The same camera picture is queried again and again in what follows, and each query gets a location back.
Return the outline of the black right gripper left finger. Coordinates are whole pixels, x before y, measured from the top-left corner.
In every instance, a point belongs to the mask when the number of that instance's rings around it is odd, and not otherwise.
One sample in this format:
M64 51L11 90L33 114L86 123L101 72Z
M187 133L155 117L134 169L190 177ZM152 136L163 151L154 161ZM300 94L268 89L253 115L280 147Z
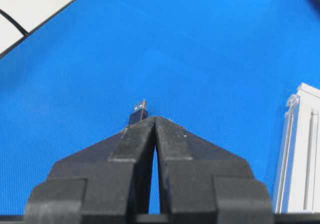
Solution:
M155 118L57 161L26 206L26 223L129 223L149 209Z

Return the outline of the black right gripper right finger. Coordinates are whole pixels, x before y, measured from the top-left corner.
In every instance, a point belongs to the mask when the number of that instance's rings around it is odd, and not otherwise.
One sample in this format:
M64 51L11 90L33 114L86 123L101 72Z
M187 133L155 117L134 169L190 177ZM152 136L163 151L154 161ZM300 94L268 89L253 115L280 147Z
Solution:
M269 192L245 159L155 120L160 202L173 223L273 223Z

